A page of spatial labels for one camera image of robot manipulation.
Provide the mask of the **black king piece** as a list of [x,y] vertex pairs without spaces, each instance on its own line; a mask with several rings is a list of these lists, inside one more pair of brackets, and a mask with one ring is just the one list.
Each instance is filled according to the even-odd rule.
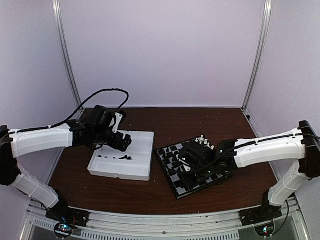
[[170,175],[173,176],[173,175],[175,175],[175,174],[176,174],[175,170],[174,170],[174,169],[171,169],[171,170],[170,170]]

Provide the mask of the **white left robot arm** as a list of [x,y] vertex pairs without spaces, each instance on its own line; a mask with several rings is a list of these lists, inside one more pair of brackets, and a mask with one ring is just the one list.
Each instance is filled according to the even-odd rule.
[[85,119],[69,119],[57,126],[32,129],[0,127],[0,183],[40,202],[61,222],[72,218],[62,194],[48,186],[44,177],[53,169],[53,156],[59,150],[85,146],[92,151],[103,146],[125,152],[132,142],[129,134],[119,131],[127,114],[97,105]]

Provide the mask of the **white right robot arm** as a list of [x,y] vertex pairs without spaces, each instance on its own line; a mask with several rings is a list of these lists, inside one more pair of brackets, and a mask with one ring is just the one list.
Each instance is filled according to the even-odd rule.
[[255,164],[292,160],[288,172],[264,193],[256,210],[258,219],[266,221],[306,181],[320,176],[320,138],[310,123],[303,120],[297,128],[285,133],[223,140],[217,147],[200,136],[185,146],[177,159],[185,166],[183,174],[201,179]]

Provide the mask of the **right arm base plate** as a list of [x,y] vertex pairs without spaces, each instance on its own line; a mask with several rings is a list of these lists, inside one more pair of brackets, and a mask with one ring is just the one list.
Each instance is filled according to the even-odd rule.
[[282,211],[279,207],[269,208],[269,207],[255,207],[244,209],[239,212],[239,217],[242,226],[255,225],[267,221],[271,221],[275,218],[281,217]]

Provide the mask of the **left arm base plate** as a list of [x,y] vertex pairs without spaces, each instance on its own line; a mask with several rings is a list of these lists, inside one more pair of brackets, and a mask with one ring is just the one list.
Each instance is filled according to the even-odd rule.
[[90,213],[86,210],[68,208],[67,213],[59,216],[52,209],[46,212],[46,218],[76,227],[86,227]]

